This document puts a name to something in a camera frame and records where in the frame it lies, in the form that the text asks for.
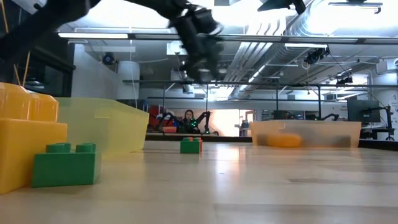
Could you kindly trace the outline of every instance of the table surface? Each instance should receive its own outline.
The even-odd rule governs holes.
[[[146,142],[103,162],[92,186],[0,196],[0,223],[397,223],[398,154]]]

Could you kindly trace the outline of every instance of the green lego brick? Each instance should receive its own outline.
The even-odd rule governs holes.
[[[62,146],[65,145],[51,145],[46,153],[35,155],[32,187],[89,185],[96,182],[100,176],[101,154],[94,152],[95,144],[77,145],[76,153],[65,152]]]
[[[199,154],[200,142],[199,141],[186,141],[185,139],[180,142],[181,154]]]

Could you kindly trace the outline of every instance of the translucent plastic bin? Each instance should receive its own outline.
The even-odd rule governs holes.
[[[251,124],[255,146],[358,147],[360,122],[261,121]]]
[[[58,120],[68,124],[68,142],[97,144],[104,157],[140,151],[149,114],[114,100],[57,98]]]

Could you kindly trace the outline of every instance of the dark hair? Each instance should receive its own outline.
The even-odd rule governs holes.
[[[193,118],[193,111],[192,110],[186,110],[186,112],[185,112],[185,114],[184,114],[184,119],[183,119],[183,121],[186,123],[187,122],[187,113],[188,112],[191,112],[191,114],[192,114],[192,118]]]

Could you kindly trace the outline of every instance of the computer monitor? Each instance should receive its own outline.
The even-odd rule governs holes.
[[[348,121],[359,121],[362,123],[379,123],[380,110],[379,102],[374,100],[348,100]]]

